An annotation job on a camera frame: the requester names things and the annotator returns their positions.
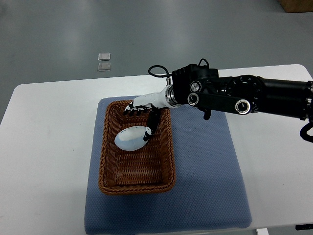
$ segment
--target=white table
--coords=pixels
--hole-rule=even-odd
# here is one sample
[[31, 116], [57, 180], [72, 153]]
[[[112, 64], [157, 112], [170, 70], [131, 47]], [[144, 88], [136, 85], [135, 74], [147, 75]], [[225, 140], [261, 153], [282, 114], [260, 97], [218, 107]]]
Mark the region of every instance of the white table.
[[[301, 65], [220, 70], [308, 81]], [[159, 92], [149, 75], [18, 86], [0, 125], [0, 231], [83, 235], [98, 102]], [[306, 124], [269, 114], [227, 114], [252, 215], [250, 229], [313, 222], [313, 144]]]

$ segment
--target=blue fabric pad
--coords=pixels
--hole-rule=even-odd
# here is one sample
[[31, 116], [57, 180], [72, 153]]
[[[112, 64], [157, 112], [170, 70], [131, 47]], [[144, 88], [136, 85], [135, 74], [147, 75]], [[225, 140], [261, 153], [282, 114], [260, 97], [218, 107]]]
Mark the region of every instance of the blue fabric pad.
[[252, 219], [236, 153], [224, 113], [184, 105], [171, 109], [176, 184], [168, 192], [108, 196], [98, 188], [105, 110], [98, 105], [89, 170], [87, 234], [138, 234], [246, 228]]

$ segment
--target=brown woven basket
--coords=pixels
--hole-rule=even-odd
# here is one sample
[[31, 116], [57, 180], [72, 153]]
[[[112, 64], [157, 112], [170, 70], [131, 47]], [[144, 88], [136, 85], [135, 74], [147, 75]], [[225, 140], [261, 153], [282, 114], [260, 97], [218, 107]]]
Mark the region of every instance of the brown woven basket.
[[176, 180], [170, 111], [162, 110], [157, 131], [143, 148], [128, 152], [115, 145], [115, 136], [131, 126], [146, 126], [149, 115], [124, 116], [130, 102], [114, 101], [107, 107], [99, 188], [109, 195], [166, 192]]

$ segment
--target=concrete floor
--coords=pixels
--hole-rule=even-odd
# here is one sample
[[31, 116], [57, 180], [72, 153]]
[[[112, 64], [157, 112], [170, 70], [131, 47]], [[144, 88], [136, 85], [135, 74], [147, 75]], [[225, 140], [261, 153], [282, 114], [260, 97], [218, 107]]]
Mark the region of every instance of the concrete floor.
[[[99, 52], [111, 53], [111, 71], [97, 72]], [[286, 14], [277, 0], [0, 0], [0, 121], [19, 84], [173, 71], [203, 57], [217, 69], [302, 64], [313, 76], [313, 13]]]

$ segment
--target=black cable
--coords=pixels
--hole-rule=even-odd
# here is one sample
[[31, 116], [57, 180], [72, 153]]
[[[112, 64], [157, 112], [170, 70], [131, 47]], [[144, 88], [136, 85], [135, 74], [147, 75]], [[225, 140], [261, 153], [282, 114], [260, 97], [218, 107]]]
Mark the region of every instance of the black cable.
[[313, 143], [313, 136], [310, 136], [307, 132], [310, 131], [313, 128], [313, 122], [309, 122], [308, 124], [306, 124], [304, 127], [302, 127], [301, 131], [300, 131], [300, 136], [302, 137], [302, 139], [304, 139], [305, 141], [308, 142], [312, 142]]
[[[164, 69], [165, 70], [165, 72], [166, 72], [166, 74], [165, 75], [156, 75], [156, 74], [154, 74], [154, 73], [152, 73], [151, 72], [151, 69], [154, 69], [154, 68], [161, 68], [161, 69]], [[164, 66], [162, 66], [162, 65], [153, 65], [153, 66], [151, 66], [149, 69], [148, 69], [148, 73], [150, 74], [150, 75], [152, 75], [153, 77], [170, 77], [170, 73], [168, 72], [168, 70], [164, 67]]]
[[204, 58], [202, 58], [202, 59], [200, 60], [198, 66], [201, 64], [202, 61], [204, 61], [204, 62], [206, 63], [206, 65], [210, 66], [210, 65], [209, 65], [209, 62], [208, 62], [206, 59], [204, 59]]

